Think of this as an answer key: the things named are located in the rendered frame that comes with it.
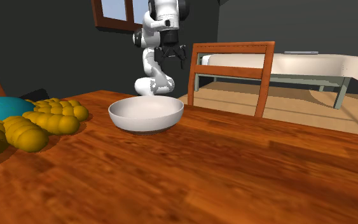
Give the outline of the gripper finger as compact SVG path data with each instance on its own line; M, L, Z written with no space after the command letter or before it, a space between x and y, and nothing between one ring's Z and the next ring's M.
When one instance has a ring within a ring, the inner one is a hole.
M155 61L162 66L164 60L169 56L169 48L167 46L159 46L155 48Z
M186 45L176 45L174 47L174 53L181 61L181 69L184 69L184 62L186 60Z

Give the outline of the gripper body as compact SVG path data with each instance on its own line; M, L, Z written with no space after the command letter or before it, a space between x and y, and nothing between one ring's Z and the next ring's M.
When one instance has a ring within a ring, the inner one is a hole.
M161 47L174 47L179 43L178 30L166 30L161 32Z

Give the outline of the wooden framed window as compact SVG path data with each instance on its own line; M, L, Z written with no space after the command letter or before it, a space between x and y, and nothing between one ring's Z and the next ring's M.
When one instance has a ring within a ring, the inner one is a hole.
M146 0L91 0L93 19L100 31L131 34L142 28Z

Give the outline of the white bowl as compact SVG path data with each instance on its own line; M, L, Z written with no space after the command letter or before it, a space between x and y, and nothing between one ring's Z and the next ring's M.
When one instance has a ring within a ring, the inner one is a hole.
M115 126L136 134L153 134L173 127L182 117L184 104L162 95L135 96L116 101L108 108Z

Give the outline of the yellow knobbly braided toy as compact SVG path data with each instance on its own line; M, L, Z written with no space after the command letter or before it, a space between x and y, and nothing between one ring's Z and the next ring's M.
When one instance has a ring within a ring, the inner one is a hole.
M75 134L89 115L75 100L24 100L35 105L32 111L0 120L0 154L9 146L27 153L39 152L47 146L50 136Z

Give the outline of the table with white cloth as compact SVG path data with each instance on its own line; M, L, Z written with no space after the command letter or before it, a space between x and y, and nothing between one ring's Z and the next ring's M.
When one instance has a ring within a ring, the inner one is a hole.
M263 54L221 53L198 55L198 64L206 66L231 66L262 68ZM338 87L334 106L340 109L350 80L358 81L358 57L349 55L318 54L273 56L271 82Z

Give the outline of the teal round cushion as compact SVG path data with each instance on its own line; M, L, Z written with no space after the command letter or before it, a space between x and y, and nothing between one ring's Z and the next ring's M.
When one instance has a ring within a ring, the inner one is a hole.
M0 120L9 116L22 116L23 113L32 111L35 105L18 97L0 97Z

